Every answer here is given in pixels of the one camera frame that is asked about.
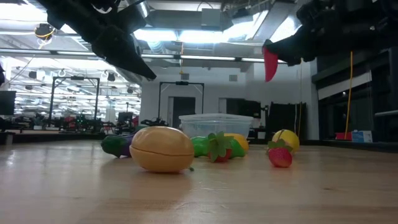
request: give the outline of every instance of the white wall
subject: white wall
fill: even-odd
[[[316,72],[316,63],[288,67],[279,65],[271,82],[265,82],[264,65],[255,63],[247,73],[237,68],[184,68],[190,74],[189,82],[205,84],[204,113],[218,113],[220,98],[244,98],[259,101],[261,106],[275,103],[299,103],[300,99],[308,106],[308,138],[318,139],[318,99],[315,85],[311,82],[312,73]],[[142,84],[140,122],[157,117],[159,82],[180,81],[179,68],[152,68],[157,79]],[[300,72],[302,87],[300,95]],[[229,82],[229,75],[238,75],[238,82]],[[167,103],[170,96],[191,96],[196,98],[196,113],[201,113],[201,94],[192,86],[170,85],[162,92],[160,116],[167,119]],[[265,124],[262,114],[260,121]]]

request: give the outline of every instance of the red strawberry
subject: red strawberry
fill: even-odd
[[[277,147],[268,151],[268,158],[275,167],[288,168],[292,165],[292,155],[284,147]]]
[[[231,154],[232,154],[232,149],[226,149],[226,154],[225,154],[225,156],[224,156],[224,157],[218,156],[217,159],[216,159],[216,161],[214,161],[214,162],[227,162],[228,159],[231,157]],[[207,154],[207,156],[208,156],[209,158],[211,158],[211,153],[209,152],[209,153]]]

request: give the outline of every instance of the plastic container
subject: plastic container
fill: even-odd
[[[250,125],[253,121],[249,116],[231,114],[194,114],[180,116],[182,131],[190,138],[203,136],[210,133],[236,133],[245,138],[249,135]]]

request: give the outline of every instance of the ceiling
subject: ceiling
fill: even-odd
[[[90,44],[82,40],[78,34],[68,26],[61,30],[56,30],[51,42],[43,42],[34,35],[34,29],[40,23],[46,23],[47,14],[45,9],[35,0],[23,0],[26,4],[4,4],[0,0],[0,48],[13,49],[38,49],[43,50],[71,50],[79,52],[91,52]],[[128,6],[134,0],[122,1],[120,9]],[[292,35],[300,25],[294,17],[296,10],[306,2],[298,0],[296,3],[287,3],[288,1],[222,1],[212,0],[209,2],[200,2],[193,0],[169,1],[169,0],[146,0],[142,5],[147,11],[147,21],[150,24],[161,24],[154,19],[154,12],[159,15],[174,10],[176,20],[180,21],[173,25],[176,29],[166,29],[163,27],[151,27],[148,25],[144,29],[135,31],[135,38],[139,43],[141,52],[144,54],[181,54],[184,55],[210,55],[221,57],[251,57],[262,58],[262,43],[266,39],[279,40]],[[200,31],[192,33],[192,30],[178,29],[178,24],[189,19],[193,21],[190,14],[201,14],[202,9],[222,9],[229,16],[236,12],[238,8],[248,7],[252,21],[246,21],[232,25],[225,30],[219,31]],[[178,15],[188,15],[187,18],[178,17]],[[137,75],[115,68],[105,61],[97,58],[33,58],[33,55],[27,57],[3,57],[0,58],[2,64],[11,68],[8,78],[13,79],[10,83],[12,90],[18,91],[18,113],[22,111],[41,111],[48,112],[49,93],[51,91],[52,77],[60,73],[65,73],[66,77],[72,75],[84,76],[86,78],[100,78],[101,88],[99,116],[104,117],[106,108],[114,107],[117,111],[125,111],[126,103],[134,101],[129,107],[135,113],[139,113],[141,90],[139,85],[142,78]],[[150,67],[179,67],[181,60],[172,59],[146,59]],[[234,67],[240,68],[245,72],[250,63],[231,63],[206,60],[184,60],[183,66],[186,67]],[[29,78],[29,72],[38,71],[40,77],[37,79]],[[115,81],[109,82],[107,75],[115,74]],[[55,89],[56,113],[69,111],[71,113],[84,112],[93,114],[95,101],[94,84],[89,80],[83,82],[65,80]],[[134,87],[134,93],[127,93],[127,86]],[[76,95],[76,99],[70,99],[71,94]]]

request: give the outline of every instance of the dark doorway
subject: dark doorway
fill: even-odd
[[[195,97],[174,97],[173,128],[181,124],[179,116],[195,114]]]

